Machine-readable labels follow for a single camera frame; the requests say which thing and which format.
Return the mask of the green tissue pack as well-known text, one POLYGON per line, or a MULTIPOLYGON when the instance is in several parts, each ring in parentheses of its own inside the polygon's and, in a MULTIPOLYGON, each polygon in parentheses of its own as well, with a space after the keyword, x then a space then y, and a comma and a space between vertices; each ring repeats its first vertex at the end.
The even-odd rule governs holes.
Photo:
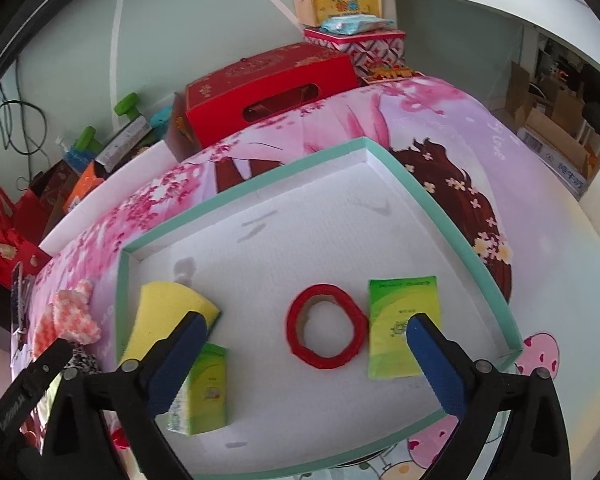
POLYGON ((226 349, 207 342, 176 395, 166 428, 194 436, 227 424, 226 349))
POLYGON ((408 321, 417 313, 425 313, 436 325, 441 322, 435 276, 368 282, 368 378, 388 380, 422 374, 406 340, 408 321))

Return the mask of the yellow sponge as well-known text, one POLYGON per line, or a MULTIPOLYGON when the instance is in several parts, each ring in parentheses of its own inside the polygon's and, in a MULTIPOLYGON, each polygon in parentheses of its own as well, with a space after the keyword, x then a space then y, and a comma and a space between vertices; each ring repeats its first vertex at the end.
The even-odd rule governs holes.
POLYGON ((221 310, 193 289, 167 281, 154 281, 140 288, 135 320, 120 363, 129 359, 141 360, 149 349, 172 330, 189 312, 204 317, 211 330, 221 310))

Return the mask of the pink white striped fuzzy cloth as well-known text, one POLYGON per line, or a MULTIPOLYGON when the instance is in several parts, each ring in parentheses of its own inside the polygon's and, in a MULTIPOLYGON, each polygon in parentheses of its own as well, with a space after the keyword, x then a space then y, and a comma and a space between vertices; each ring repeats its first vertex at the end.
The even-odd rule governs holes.
POLYGON ((89 346, 99 341, 102 330, 90 311, 93 284, 81 280, 56 292, 35 326, 32 356, 37 359, 57 338, 89 346))

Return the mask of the black white leopard scrunchie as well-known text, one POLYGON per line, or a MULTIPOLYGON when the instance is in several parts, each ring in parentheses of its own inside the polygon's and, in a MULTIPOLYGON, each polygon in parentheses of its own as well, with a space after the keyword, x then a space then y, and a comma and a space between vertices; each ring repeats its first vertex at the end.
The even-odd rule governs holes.
POLYGON ((72 347, 71 358, 65 366, 66 370, 70 370, 70 368, 75 368, 83 375, 95 375, 102 371, 98 359, 92 356, 90 352, 87 352, 82 346, 72 347))

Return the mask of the smartphone on clip stand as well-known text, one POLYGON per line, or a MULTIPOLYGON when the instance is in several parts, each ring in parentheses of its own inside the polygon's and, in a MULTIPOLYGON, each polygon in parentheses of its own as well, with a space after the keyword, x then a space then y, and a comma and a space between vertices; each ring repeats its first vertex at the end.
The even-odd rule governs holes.
POLYGON ((34 277, 27 274, 22 262, 18 262, 12 269, 10 283, 10 364, 13 370, 28 346, 28 315, 33 282, 34 277))

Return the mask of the teal rimmed white tray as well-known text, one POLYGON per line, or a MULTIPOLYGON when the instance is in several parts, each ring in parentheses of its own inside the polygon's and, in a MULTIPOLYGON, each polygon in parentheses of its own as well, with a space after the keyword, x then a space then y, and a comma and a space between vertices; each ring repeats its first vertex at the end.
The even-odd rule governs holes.
POLYGON ((379 144, 356 139, 244 182, 122 250, 114 300, 124 349, 140 288, 183 281, 220 310, 225 427, 166 440, 198 479, 326 469, 402 441, 442 416, 422 376, 371 380, 368 282, 435 276, 445 336, 513 364, 522 341, 475 249, 379 144))

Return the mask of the orange cardboard box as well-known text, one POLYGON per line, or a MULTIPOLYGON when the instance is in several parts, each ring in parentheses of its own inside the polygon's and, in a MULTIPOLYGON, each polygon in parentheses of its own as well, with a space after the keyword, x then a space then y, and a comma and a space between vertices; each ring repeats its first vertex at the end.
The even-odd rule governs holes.
POLYGON ((84 198, 98 188, 106 180, 106 170, 96 160, 92 160, 80 175, 78 182, 73 187, 67 200, 62 207, 65 214, 68 214, 73 208, 82 202, 84 198))

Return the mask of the white foam board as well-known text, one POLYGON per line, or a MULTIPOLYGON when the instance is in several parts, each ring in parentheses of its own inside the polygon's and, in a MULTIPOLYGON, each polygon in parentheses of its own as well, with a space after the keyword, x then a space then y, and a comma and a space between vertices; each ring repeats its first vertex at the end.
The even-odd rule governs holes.
POLYGON ((177 163, 166 142, 148 148, 74 206, 46 235, 40 247, 46 254, 56 255, 104 214, 177 163))

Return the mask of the blue water bottle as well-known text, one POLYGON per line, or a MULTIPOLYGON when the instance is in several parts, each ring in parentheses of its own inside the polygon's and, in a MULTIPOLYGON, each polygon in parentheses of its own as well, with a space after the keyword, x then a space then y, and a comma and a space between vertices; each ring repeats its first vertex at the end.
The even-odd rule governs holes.
POLYGON ((55 140, 62 151, 62 159, 76 173, 83 174, 88 165, 96 158, 90 150, 78 150, 74 145, 69 146, 62 136, 55 140))

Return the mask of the green dumbbell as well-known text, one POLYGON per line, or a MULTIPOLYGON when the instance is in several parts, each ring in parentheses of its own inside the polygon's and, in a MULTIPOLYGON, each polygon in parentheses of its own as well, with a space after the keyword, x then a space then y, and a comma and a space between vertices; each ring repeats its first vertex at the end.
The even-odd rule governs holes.
POLYGON ((132 122, 137 117, 140 117, 140 111, 137 104, 140 102, 136 92, 127 94, 114 106, 114 114, 118 117, 125 117, 129 122, 132 122))
POLYGON ((76 142, 74 142, 74 147, 79 152, 99 154, 102 150, 102 144, 96 138, 96 129, 92 126, 85 127, 76 142))

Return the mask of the teal small toy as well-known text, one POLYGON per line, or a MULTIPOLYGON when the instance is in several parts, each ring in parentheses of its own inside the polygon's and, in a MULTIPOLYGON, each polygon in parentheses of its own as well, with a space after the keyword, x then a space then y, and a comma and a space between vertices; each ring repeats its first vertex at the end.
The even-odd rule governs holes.
POLYGON ((161 110, 158 110, 158 112, 155 112, 149 119, 149 125, 151 126, 150 137, 155 142, 162 140, 168 132, 172 110, 172 106, 165 106, 161 110))

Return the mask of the cardboard boxes pile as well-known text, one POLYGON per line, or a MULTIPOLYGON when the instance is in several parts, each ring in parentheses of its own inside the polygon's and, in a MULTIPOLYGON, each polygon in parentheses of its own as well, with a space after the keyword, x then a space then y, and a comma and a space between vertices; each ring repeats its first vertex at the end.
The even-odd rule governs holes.
POLYGON ((584 117, 585 109, 561 81, 535 81, 513 62, 504 101, 494 113, 580 198, 600 171, 600 135, 584 117))

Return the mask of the large red gift box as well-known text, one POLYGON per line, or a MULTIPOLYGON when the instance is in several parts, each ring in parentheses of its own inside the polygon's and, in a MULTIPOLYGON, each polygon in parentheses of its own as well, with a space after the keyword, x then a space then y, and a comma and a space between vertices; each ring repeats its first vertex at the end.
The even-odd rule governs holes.
POLYGON ((186 118, 208 148, 253 124, 357 86, 346 54, 297 42, 241 58, 188 84, 186 118))

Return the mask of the red white patterned box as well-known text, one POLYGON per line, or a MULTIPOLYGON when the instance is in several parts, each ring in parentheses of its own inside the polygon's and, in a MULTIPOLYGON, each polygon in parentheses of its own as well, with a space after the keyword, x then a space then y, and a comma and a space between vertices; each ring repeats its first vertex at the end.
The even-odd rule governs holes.
POLYGON ((404 66, 406 33, 400 29, 378 29, 342 36, 323 32, 321 29, 306 28, 303 37, 310 44, 346 54, 355 73, 361 78, 370 76, 376 68, 404 66))

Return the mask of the blue wet wipes pack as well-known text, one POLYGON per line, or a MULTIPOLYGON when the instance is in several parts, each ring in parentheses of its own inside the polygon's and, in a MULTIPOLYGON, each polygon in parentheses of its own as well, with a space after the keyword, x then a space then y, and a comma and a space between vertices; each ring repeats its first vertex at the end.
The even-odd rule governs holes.
POLYGON ((380 18, 373 14, 350 14, 328 18, 320 25, 320 29, 328 34, 354 36, 391 28, 393 25, 393 20, 380 18))

